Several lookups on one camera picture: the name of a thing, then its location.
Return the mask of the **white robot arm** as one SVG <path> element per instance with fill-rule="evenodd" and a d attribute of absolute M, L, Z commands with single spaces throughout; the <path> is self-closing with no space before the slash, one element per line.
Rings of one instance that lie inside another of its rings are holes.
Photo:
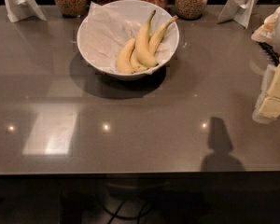
<path fill-rule="evenodd" d="M 266 42 L 280 54 L 280 7 L 252 34 L 254 41 Z M 252 119 L 268 124 L 280 117 L 280 57 L 278 65 L 268 65 L 262 79 L 260 94 Z"/>

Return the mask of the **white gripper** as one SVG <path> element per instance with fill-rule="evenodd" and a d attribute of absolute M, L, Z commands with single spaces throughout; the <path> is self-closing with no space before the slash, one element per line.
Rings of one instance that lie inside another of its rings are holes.
<path fill-rule="evenodd" d="M 280 64 L 269 64 L 264 72 L 260 95 L 255 104 L 252 119 L 260 124 L 269 124 L 280 116 Z"/>

